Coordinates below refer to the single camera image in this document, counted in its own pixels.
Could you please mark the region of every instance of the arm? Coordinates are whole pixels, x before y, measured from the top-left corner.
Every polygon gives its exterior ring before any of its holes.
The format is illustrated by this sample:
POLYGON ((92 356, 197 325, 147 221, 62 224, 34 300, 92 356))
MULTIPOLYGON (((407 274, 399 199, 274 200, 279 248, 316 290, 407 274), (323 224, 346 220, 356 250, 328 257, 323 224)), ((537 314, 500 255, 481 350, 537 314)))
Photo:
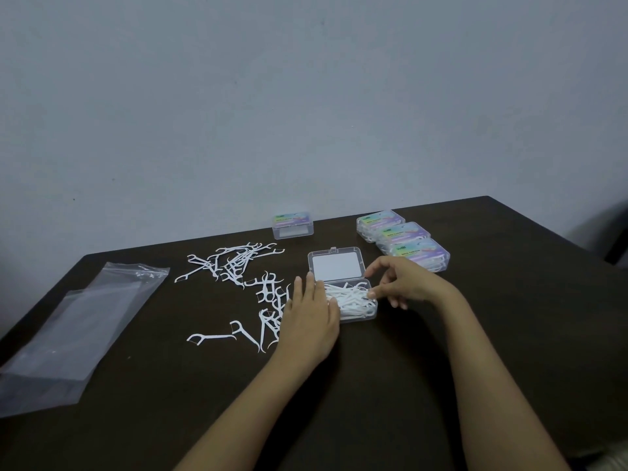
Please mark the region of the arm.
POLYGON ((371 297, 388 297, 403 309, 407 299, 427 300, 443 319, 469 470, 568 471, 462 294, 402 257, 378 258, 365 276, 379 268, 387 270, 371 297))
POLYGON ((286 304, 277 349, 175 471, 250 470, 283 408, 316 366, 331 351, 340 330, 336 300, 327 303, 322 281, 308 273, 294 280, 294 297, 286 304))

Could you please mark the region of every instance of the white card inside lid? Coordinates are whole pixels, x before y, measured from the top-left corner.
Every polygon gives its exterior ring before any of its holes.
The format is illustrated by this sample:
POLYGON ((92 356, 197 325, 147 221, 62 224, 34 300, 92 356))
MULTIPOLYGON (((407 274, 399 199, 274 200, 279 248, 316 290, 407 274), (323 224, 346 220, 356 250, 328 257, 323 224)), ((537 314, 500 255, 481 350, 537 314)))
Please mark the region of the white card inside lid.
POLYGON ((312 269, 317 281, 351 279, 362 276, 357 253, 338 253, 312 258, 312 269))

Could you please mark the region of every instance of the gray wall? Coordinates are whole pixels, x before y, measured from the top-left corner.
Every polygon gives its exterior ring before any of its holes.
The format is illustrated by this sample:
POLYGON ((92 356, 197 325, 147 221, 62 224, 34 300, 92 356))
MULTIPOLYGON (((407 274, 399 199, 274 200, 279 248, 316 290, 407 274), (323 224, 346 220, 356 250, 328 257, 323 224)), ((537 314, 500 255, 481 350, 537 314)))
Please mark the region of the gray wall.
POLYGON ((279 212, 491 195, 594 249, 628 206, 627 10, 0 0, 0 332, 84 254, 279 212))

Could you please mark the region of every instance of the open plastic container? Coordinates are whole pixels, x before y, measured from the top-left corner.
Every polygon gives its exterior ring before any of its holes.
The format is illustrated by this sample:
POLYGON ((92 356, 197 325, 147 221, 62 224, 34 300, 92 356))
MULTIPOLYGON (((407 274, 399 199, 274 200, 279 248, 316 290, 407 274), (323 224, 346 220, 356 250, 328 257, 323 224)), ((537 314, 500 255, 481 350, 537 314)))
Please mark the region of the open plastic container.
MULTIPOLYGON (((371 288, 371 282, 364 277, 364 261, 362 252, 357 247, 324 249, 322 251, 312 251, 308 254, 308 264, 310 271, 317 281, 323 281, 332 286, 344 287, 349 283, 350 287, 359 283, 366 283, 367 289, 371 288)), ((364 312, 363 317, 355 317, 354 314, 345 314, 340 311, 340 322, 356 322, 374 319, 377 316, 377 301, 375 305, 360 312, 364 312)))
POLYGON ((314 234, 314 221, 310 213, 285 213, 272 218, 272 235, 276 240, 314 234))
POLYGON ((377 232, 375 244, 384 254, 390 254, 398 244, 405 244, 429 238, 429 232, 411 221, 400 225, 384 228, 377 232))
POLYGON ((398 244, 391 251, 392 256, 407 257, 431 272, 447 269, 451 255, 432 238, 412 243, 398 244))
POLYGON ((356 220, 356 230, 368 243, 374 243, 378 231, 405 222, 405 219, 397 213, 392 210, 385 210, 359 217, 356 220))

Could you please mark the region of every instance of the colorful packaging label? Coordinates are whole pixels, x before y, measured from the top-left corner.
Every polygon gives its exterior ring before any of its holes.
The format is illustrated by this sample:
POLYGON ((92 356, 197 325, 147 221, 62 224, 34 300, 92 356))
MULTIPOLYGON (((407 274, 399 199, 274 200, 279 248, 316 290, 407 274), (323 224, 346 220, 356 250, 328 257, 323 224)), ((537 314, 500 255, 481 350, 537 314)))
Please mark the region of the colorful packaging label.
POLYGON ((380 230, 379 235, 379 241, 387 244, 404 243, 429 238, 429 233, 413 221, 380 230))
POLYGON ((365 217, 360 217, 357 221, 365 226, 377 227, 382 224, 391 223, 396 225, 403 221, 397 213, 392 210, 386 210, 380 213, 373 213, 372 215, 366 215, 365 217))
POLYGON ((443 247, 433 239, 427 238, 413 243, 405 243, 394 246, 391 251, 391 255, 403 256, 414 262, 419 262, 426 259, 437 258, 445 260, 449 253, 447 253, 443 247))
POLYGON ((272 219, 272 226, 275 228, 302 225, 304 223, 310 223, 310 213, 286 213, 285 215, 277 215, 272 219))

